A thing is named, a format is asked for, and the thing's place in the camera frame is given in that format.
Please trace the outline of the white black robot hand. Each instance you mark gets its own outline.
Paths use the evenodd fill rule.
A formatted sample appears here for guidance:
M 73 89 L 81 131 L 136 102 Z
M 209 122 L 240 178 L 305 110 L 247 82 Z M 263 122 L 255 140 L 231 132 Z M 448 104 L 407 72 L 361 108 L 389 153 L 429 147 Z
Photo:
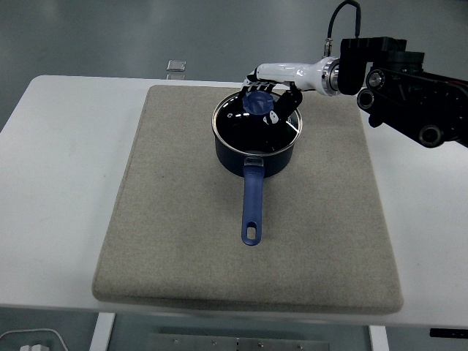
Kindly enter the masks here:
M 263 119 L 268 126 L 285 121 L 302 103 L 304 91 L 324 96 L 339 94 L 339 60 L 326 56 L 315 64 L 261 64 L 243 81 L 244 110 Z

